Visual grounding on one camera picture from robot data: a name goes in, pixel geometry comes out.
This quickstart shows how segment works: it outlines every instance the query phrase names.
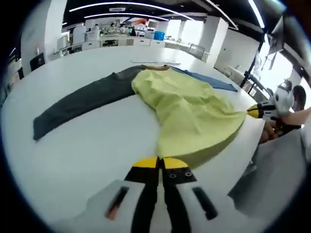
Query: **yellow garment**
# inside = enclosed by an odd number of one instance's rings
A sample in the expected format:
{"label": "yellow garment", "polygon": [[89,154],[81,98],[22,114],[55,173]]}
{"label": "yellow garment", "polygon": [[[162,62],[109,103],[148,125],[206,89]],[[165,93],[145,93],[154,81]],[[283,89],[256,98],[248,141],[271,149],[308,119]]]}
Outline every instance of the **yellow garment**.
{"label": "yellow garment", "polygon": [[208,83],[171,68],[140,72],[132,88],[156,110],[162,126],[157,142],[160,158],[216,146],[234,135],[246,117]]}

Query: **blue cloth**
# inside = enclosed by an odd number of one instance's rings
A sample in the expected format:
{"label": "blue cloth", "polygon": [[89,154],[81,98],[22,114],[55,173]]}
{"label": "blue cloth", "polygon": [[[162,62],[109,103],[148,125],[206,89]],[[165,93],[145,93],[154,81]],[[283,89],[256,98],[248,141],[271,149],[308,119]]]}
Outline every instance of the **blue cloth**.
{"label": "blue cloth", "polygon": [[228,84],[228,83],[225,83],[225,82],[220,81],[218,79],[215,79],[215,78],[212,78],[209,76],[205,76],[202,74],[192,73],[192,72],[187,71],[187,70],[178,69],[176,67],[171,67],[171,68],[173,70],[179,72],[179,73],[187,74],[187,75],[189,75],[195,79],[206,82],[206,83],[210,84],[215,89],[222,89],[222,90],[227,90],[227,91],[238,92],[238,90],[232,84]]}

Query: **white tabletop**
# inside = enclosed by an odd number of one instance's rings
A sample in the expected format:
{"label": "white tabletop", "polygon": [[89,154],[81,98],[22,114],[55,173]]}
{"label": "white tabletop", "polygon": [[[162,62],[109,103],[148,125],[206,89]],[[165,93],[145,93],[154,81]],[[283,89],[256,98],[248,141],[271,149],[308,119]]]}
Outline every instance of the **white tabletop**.
{"label": "white tabletop", "polygon": [[[232,83],[193,56],[168,48],[109,47],[68,55],[50,62],[18,82],[1,111],[5,154],[26,200],[48,223],[73,217],[88,198],[115,179],[124,179],[132,164],[156,153],[160,126],[154,111],[131,96],[77,117],[35,142],[33,120],[55,102],[112,72],[137,65],[132,59],[176,60],[181,69]],[[236,110],[255,102],[243,90],[216,90]],[[195,169],[202,185],[227,194],[253,156],[263,121],[247,116],[234,141]]]}

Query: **blue bin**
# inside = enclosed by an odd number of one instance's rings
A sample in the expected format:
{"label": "blue bin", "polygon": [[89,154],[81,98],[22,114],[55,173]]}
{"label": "blue bin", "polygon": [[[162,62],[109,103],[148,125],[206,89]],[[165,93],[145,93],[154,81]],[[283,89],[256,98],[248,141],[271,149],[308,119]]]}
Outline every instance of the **blue bin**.
{"label": "blue bin", "polygon": [[164,40],[165,33],[161,31],[155,31],[155,40]]}

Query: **gray cloth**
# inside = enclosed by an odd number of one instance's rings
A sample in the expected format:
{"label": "gray cloth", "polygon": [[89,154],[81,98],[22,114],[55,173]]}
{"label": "gray cloth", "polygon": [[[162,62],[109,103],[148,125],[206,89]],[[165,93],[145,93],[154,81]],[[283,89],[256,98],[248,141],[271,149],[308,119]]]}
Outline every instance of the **gray cloth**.
{"label": "gray cloth", "polygon": [[238,210],[273,221],[290,203],[306,174],[300,130],[258,146],[257,169],[242,177],[230,191]]}
{"label": "gray cloth", "polygon": [[34,140],[75,117],[134,95],[132,80],[146,68],[135,66],[112,73],[62,98],[34,119]]}

